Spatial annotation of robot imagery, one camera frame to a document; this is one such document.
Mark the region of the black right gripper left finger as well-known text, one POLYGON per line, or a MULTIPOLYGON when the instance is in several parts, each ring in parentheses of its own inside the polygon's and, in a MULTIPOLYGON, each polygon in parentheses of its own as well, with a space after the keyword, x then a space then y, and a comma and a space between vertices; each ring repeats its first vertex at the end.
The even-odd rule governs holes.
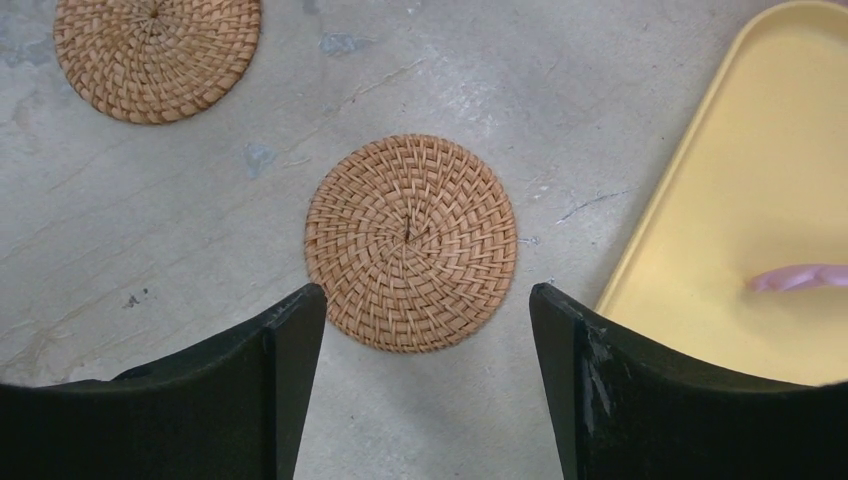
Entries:
POLYGON ((5 479, 290 479, 327 299, 259 315, 108 380, 1 388, 5 479))

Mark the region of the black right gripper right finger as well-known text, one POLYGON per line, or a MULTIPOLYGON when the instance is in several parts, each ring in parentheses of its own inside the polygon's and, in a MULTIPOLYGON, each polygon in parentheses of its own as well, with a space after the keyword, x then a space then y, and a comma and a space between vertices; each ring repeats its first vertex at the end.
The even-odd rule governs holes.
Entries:
POLYGON ((847 386, 744 374, 616 324, 547 283, 529 311, 567 479, 843 479, 847 386))

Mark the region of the pink handled metal tongs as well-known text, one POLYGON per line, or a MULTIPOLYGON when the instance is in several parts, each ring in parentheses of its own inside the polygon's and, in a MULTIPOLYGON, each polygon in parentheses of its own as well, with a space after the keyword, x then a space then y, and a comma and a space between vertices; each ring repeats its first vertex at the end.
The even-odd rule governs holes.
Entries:
POLYGON ((847 266, 800 264, 781 267, 754 277, 749 288, 756 292, 786 292, 818 287, 846 287, 847 266))

